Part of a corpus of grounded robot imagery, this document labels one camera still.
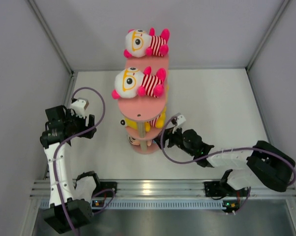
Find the yellow plush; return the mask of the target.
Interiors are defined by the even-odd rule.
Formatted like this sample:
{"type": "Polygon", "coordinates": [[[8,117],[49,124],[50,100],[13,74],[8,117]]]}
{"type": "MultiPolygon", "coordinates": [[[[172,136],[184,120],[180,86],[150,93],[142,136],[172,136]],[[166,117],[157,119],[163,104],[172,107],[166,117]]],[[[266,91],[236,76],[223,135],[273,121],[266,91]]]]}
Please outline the yellow plush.
{"type": "MultiPolygon", "coordinates": [[[[167,107],[165,106],[163,111],[161,112],[161,114],[158,117],[145,122],[145,131],[146,132],[149,132],[152,127],[161,129],[164,126],[165,120],[166,120],[166,110],[167,110],[167,107]]],[[[135,130],[138,129],[137,123],[135,121],[129,120],[128,118],[122,119],[120,121],[120,124],[125,127],[133,128],[135,130]]]]}

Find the black-haired doll blue pants front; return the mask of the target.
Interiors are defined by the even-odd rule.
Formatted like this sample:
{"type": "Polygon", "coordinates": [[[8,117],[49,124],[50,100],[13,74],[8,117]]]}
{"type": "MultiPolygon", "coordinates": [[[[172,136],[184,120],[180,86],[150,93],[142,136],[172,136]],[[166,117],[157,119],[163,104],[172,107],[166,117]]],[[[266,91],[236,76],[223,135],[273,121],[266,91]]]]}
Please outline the black-haired doll blue pants front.
{"type": "MultiPolygon", "coordinates": [[[[128,135],[127,137],[128,137],[128,141],[130,142],[131,145],[134,145],[134,146],[140,145],[141,140],[135,139],[134,137],[132,137],[130,135],[128,135]]],[[[145,143],[148,147],[150,147],[153,143],[153,140],[146,140],[145,143]]]]}

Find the white pink plush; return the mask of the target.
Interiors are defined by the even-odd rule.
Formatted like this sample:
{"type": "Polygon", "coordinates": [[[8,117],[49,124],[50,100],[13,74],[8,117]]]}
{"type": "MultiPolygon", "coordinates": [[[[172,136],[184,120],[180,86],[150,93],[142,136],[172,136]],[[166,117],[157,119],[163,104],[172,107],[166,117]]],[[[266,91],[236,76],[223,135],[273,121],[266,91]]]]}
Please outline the white pink plush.
{"type": "Polygon", "coordinates": [[[130,29],[125,37],[123,55],[126,58],[164,57],[169,52],[169,38],[168,29],[163,29],[160,35],[155,34],[154,28],[151,28],[149,32],[142,29],[130,29]]]}
{"type": "Polygon", "coordinates": [[[131,99],[136,96],[151,96],[159,98],[164,93],[164,82],[167,72],[165,68],[157,70],[152,74],[152,68],[146,67],[141,71],[135,67],[129,67],[121,71],[115,77],[113,99],[131,99]]]}

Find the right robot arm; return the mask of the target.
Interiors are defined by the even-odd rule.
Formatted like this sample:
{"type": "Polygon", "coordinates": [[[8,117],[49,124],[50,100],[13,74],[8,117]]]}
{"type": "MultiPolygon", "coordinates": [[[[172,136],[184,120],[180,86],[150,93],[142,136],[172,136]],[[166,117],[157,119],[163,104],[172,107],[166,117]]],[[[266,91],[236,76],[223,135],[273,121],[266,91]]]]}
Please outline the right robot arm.
{"type": "Polygon", "coordinates": [[[178,147],[203,168],[226,168],[220,180],[225,195],[259,186],[285,192],[296,180],[295,161],[266,141],[257,141],[252,147],[211,152],[214,146],[204,143],[196,131],[174,127],[165,129],[154,141],[161,149],[178,147]]]}

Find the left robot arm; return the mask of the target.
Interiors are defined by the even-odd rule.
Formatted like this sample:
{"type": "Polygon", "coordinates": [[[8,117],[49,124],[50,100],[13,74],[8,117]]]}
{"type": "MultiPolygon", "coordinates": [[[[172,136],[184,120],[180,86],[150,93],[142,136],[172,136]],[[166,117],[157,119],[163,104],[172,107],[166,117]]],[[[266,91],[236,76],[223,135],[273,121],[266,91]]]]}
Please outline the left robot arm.
{"type": "Polygon", "coordinates": [[[92,196],[102,190],[94,171],[80,174],[73,179],[70,166],[71,138],[91,139],[96,128],[94,116],[86,116],[86,105],[75,102],[46,109],[47,122],[40,142],[47,157],[50,172],[50,200],[43,218],[59,234],[90,223],[92,196]]]}

